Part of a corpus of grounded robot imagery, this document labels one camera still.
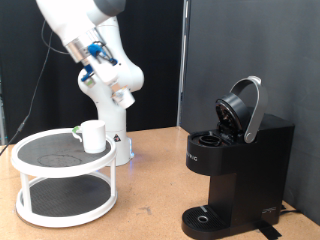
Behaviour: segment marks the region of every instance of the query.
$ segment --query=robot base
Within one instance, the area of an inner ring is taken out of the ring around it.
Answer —
[[[133,157],[134,153],[132,152],[132,140],[127,137],[126,131],[118,132],[106,132],[107,136],[112,138],[117,147],[117,160],[116,166],[121,166],[128,163]]]

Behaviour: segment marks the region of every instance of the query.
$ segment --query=white tiered stand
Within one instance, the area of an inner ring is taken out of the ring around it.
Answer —
[[[19,215],[25,219],[26,221],[44,227],[53,227],[53,228],[61,228],[61,227],[71,227],[80,224],[84,224],[90,221],[93,221],[105,213],[107,213],[116,203],[117,201],[117,190],[116,190],[116,145],[115,142],[108,136],[106,136],[106,140],[110,143],[111,149],[110,151],[103,157],[83,165],[77,165],[72,167],[64,167],[64,168],[51,168],[51,167],[40,167],[35,165],[30,165],[26,162],[23,162],[18,158],[19,150],[27,143],[42,138],[49,135],[61,134],[61,133],[70,133],[71,128],[65,129],[57,129],[50,130],[45,132],[40,132],[34,135],[31,135],[19,143],[17,143],[12,150],[11,162],[12,165],[20,171],[20,178],[22,189],[18,193],[16,208]],[[97,170],[105,167],[106,165],[110,165],[110,178],[106,175],[96,172]],[[47,178],[68,178],[81,176],[84,174],[92,175],[104,180],[107,184],[110,185],[111,188],[111,196],[100,207],[77,216],[68,216],[68,217],[47,217],[37,215],[32,212],[31,198],[30,198],[30,187],[33,185],[47,179]],[[35,179],[29,182],[29,177],[36,176]]]

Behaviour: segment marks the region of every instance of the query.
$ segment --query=black curtain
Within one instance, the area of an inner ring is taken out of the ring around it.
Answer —
[[[215,129],[215,101],[262,79],[267,113],[296,125],[284,200],[320,224],[320,2],[191,1],[182,127]],[[255,103],[254,88],[241,95]]]
[[[133,93],[135,104],[127,111],[128,131],[176,125],[182,16],[183,0],[127,1],[118,16],[124,50],[145,76],[143,88]],[[28,114],[45,60],[43,20],[36,1],[0,3],[0,69],[8,139]],[[47,25],[47,41],[50,33]],[[65,51],[55,34],[52,46]],[[82,67],[68,55],[50,52],[31,116],[14,143],[39,131],[97,118],[94,103],[77,84]]]

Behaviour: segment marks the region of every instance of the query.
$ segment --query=coffee maker lid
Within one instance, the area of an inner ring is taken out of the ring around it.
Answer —
[[[257,90],[257,101],[252,115],[238,95],[248,85],[254,84]],[[261,79],[255,76],[239,80],[230,93],[217,100],[217,114],[220,122],[228,124],[231,129],[243,131],[244,141],[254,141],[268,105],[268,93],[261,85]]]

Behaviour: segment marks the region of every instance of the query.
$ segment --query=coffee maker handle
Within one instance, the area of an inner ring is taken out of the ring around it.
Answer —
[[[247,78],[239,80],[230,90],[231,93],[239,96],[242,90],[250,84],[254,84],[257,89],[257,102],[247,130],[244,134],[244,140],[246,143],[252,143],[257,135],[265,110],[268,105],[268,92],[261,85],[261,79],[255,76],[249,76]]]

